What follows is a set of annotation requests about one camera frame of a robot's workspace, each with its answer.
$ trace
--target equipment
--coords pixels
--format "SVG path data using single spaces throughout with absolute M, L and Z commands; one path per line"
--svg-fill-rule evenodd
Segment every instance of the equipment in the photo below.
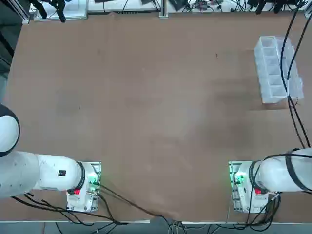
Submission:
M 233 175 L 232 193 L 239 200 L 238 211 L 258 213 L 268 203 L 269 194 L 307 192 L 312 189 L 312 148 L 270 156 L 260 161 L 231 162 L 239 164 Z
M 37 190 L 67 190 L 67 209 L 98 209 L 100 162 L 12 151 L 20 137 L 16 115 L 0 104 L 0 198 Z

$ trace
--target metal plate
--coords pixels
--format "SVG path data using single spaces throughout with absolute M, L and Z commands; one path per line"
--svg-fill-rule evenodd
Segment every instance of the metal plate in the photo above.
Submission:
M 246 161 L 229 161 L 229 172 L 230 172 L 230 180 L 231 180 L 231 189 L 232 189 L 232 200 L 233 200 L 233 208 L 235 211 L 242 212 L 242 205 L 240 203 L 239 194 L 237 185 L 234 184 L 234 175 L 238 171 L 239 166 Z

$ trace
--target plastic container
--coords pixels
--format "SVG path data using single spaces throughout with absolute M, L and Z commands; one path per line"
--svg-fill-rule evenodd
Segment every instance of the plastic container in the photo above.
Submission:
M 263 103 L 277 103 L 288 94 L 283 86 L 280 72 L 280 55 L 284 37 L 260 37 L 254 48 L 255 62 L 261 89 Z M 292 64 L 290 79 L 287 73 L 294 54 L 293 46 L 289 39 L 285 44 L 283 53 L 283 75 L 289 95 L 292 98 L 303 98 L 302 79 L 298 75 L 296 62 Z

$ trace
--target red button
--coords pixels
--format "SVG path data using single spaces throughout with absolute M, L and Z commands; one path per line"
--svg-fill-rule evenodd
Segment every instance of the red button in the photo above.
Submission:
M 262 193 L 260 189 L 255 189 L 254 191 L 255 191 L 255 194 L 257 195 Z

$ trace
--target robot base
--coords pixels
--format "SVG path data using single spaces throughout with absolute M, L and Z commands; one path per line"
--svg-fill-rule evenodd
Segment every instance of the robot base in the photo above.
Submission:
M 85 169 L 85 181 L 79 191 L 66 193 L 67 210 L 92 212 L 98 210 L 98 192 L 101 179 L 101 162 L 81 162 Z
M 230 178 L 234 210 L 248 213 L 250 200 L 251 213 L 259 213 L 268 203 L 269 194 L 256 194 L 249 179 L 249 167 L 252 161 L 230 161 Z

